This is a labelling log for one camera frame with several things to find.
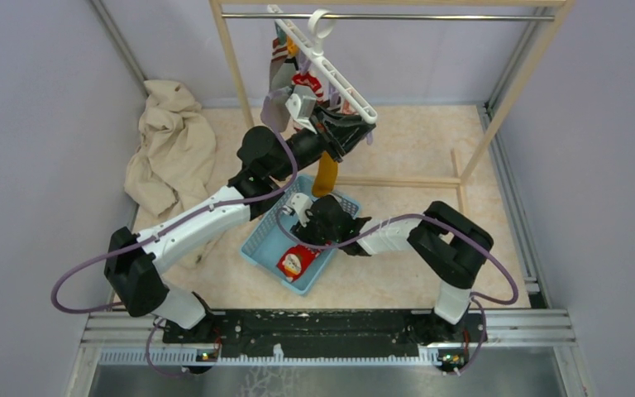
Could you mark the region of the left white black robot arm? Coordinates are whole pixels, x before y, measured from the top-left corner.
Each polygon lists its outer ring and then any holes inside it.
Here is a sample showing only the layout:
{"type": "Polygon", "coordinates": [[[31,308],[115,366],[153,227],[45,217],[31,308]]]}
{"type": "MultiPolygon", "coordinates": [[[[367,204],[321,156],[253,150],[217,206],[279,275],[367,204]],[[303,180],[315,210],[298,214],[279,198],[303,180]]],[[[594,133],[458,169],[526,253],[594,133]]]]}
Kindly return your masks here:
{"type": "Polygon", "coordinates": [[[207,304],[198,294],[166,283],[162,275],[193,249],[267,213],[300,170],[324,154],[342,160],[374,128],[358,113],[316,106],[305,126],[287,139],[266,126],[247,130],[236,153],[241,169],[215,194],[141,232],[122,227],[112,234],[103,274],[127,314],[170,320],[193,341],[207,341],[215,330],[207,304]]]}

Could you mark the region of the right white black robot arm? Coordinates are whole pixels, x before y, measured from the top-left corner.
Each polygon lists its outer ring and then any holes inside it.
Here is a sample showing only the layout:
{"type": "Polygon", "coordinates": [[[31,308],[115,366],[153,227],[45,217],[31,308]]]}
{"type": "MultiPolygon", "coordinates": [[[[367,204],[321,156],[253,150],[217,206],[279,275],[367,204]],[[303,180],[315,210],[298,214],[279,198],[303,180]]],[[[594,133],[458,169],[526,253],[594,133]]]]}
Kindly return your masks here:
{"type": "Polygon", "coordinates": [[[294,194],[283,210],[298,219],[290,229],[291,239],[309,248],[330,246],[348,256],[417,253],[441,280],[433,307],[434,333],[453,341],[464,331],[473,284],[494,246],[492,236],[465,215],[434,201],[424,213],[359,218],[331,194],[318,199],[294,194]]]}

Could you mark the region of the red Santa Christmas sock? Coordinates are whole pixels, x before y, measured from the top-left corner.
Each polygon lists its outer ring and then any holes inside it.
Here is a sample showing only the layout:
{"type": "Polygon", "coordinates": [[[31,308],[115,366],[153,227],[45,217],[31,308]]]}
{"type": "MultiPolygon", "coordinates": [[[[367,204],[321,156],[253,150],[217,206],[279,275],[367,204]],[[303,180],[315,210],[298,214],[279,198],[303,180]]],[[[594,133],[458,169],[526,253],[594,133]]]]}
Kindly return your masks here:
{"type": "Polygon", "coordinates": [[[290,283],[298,280],[322,251],[303,245],[290,247],[278,260],[276,268],[290,283]]]}

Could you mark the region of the white plastic clip hanger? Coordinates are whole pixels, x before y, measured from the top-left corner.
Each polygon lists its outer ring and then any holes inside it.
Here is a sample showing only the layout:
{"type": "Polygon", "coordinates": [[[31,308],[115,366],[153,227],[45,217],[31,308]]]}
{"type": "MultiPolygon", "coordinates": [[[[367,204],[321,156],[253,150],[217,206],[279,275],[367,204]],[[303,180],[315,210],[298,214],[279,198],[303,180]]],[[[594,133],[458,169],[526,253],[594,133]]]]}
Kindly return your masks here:
{"type": "Polygon", "coordinates": [[[374,107],[359,93],[353,84],[339,71],[339,69],[325,56],[323,42],[332,33],[335,22],[331,22],[325,8],[319,8],[308,15],[308,31],[304,34],[293,22],[297,17],[290,17],[288,13],[276,4],[269,4],[266,10],[274,17],[279,29],[292,39],[299,50],[306,55],[310,64],[322,74],[337,92],[350,104],[351,108],[371,125],[375,125],[378,113],[374,107]]]}

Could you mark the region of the mustard yellow sock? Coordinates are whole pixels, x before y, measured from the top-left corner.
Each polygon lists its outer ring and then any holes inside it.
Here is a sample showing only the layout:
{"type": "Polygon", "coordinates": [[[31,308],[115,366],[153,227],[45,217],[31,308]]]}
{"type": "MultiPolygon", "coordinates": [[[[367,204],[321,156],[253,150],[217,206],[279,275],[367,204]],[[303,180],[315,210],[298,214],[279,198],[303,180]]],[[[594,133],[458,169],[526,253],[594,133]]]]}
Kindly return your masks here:
{"type": "Polygon", "coordinates": [[[324,197],[334,190],[338,170],[338,162],[331,158],[327,152],[323,152],[318,162],[317,173],[311,189],[314,197],[324,197]]]}

